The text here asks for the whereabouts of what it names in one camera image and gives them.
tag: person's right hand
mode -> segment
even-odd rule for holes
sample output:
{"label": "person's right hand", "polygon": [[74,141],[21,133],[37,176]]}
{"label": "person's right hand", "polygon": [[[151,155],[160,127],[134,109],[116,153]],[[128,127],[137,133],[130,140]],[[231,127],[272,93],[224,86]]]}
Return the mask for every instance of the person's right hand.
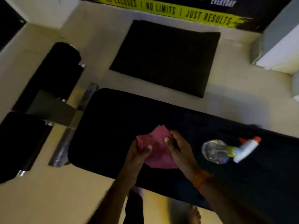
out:
{"label": "person's right hand", "polygon": [[194,158],[191,145],[177,131],[170,130],[170,134],[176,140],[180,150],[175,148],[173,141],[166,137],[165,143],[171,153],[173,161],[178,168],[183,172],[189,181],[193,181],[194,171],[197,170],[198,164]]}

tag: pink cloth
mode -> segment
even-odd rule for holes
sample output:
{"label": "pink cloth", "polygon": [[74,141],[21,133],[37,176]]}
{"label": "pink cloth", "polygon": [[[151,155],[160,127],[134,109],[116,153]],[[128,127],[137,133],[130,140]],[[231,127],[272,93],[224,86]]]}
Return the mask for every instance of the pink cloth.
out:
{"label": "pink cloth", "polygon": [[165,144],[165,137],[169,137],[173,140],[172,135],[164,125],[157,126],[153,132],[147,135],[136,136],[138,147],[141,151],[149,145],[152,146],[152,153],[145,159],[145,164],[149,165],[151,168],[178,168],[172,159],[167,145]]}

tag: orange bracelet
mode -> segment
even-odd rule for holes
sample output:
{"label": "orange bracelet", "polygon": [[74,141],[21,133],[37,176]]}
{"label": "orange bracelet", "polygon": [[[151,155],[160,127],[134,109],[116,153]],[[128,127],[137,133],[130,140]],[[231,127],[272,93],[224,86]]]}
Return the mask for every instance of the orange bracelet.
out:
{"label": "orange bracelet", "polygon": [[195,188],[197,188],[197,190],[199,191],[201,185],[211,177],[212,176],[210,175],[209,172],[202,169],[197,169],[194,172],[192,183],[195,186]]}

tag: forearm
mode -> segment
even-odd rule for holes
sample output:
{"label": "forearm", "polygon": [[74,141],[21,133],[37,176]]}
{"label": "forearm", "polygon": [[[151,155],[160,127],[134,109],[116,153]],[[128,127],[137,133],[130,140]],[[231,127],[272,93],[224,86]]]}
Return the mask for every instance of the forearm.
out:
{"label": "forearm", "polygon": [[118,224],[128,193],[124,181],[115,180],[88,224]]}
{"label": "forearm", "polygon": [[253,210],[228,196],[219,185],[210,180],[202,184],[200,193],[217,213],[223,224],[266,224],[269,223]]}

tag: yellow paint stroke banner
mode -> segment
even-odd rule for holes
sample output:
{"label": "yellow paint stroke banner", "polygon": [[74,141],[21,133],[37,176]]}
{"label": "yellow paint stroke banner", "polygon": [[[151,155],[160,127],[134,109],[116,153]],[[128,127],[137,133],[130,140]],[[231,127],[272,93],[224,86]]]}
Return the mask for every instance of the yellow paint stroke banner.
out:
{"label": "yellow paint stroke banner", "polygon": [[183,5],[169,4],[154,0],[94,0],[102,4],[134,9],[153,14],[191,20],[195,22],[236,28],[251,18],[236,16],[222,12],[191,8]]}

